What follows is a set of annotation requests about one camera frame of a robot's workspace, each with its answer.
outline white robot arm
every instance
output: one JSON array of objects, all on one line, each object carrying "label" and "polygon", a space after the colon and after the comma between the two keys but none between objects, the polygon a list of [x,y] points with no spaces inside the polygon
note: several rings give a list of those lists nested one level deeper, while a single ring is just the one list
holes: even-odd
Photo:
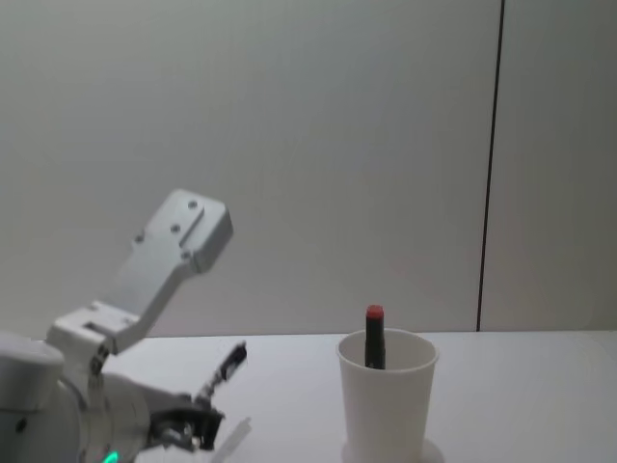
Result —
[{"label": "white robot arm", "polygon": [[195,397],[104,374],[142,340],[179,285],[206,272],[232,236],[227,208],[177,190],[133,241],[105,295],[57,319],[45,342],[0,334],[0,458],[130,462],[143,449],[212,449],[223,415],[210,398],[246,359],[243,344]]}]

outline marker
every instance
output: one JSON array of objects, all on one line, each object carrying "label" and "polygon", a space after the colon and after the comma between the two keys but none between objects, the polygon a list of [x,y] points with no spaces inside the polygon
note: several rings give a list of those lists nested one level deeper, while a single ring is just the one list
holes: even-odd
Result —
[{"label": "marker", "polygon": [[384,308],[368,306],[366,309],[366,342],[364,365],[367,368],[386,367],[386,342],[384,340]]}]

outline white table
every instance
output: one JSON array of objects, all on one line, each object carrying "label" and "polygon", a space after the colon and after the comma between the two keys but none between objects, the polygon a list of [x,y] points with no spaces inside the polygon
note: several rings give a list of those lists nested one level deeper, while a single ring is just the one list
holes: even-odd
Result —
[{"label": "white table", "polygon": [[[425,463],[617,461],[617,333],[424,336],[441,351],[426,435],[435,447]],[[226,458],[156,450],[138,461],[339,463],[340,338],[145,340],[108,370],[192,393],[241,339],[249,362],[215,397],[227,414],[217,444],[225,449],[235,429],[235,451]]]}]

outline paper cup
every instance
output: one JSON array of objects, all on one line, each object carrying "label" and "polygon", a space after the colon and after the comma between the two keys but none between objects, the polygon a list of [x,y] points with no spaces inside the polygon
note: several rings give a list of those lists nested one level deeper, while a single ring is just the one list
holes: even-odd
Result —
[{"label": "paper cup", "polygon": [[433,371],[428,340],[386,329],[386,369],[364,366],[364,331],[338,344],[347,452],[353,463],[417,463],[422,453]]}]

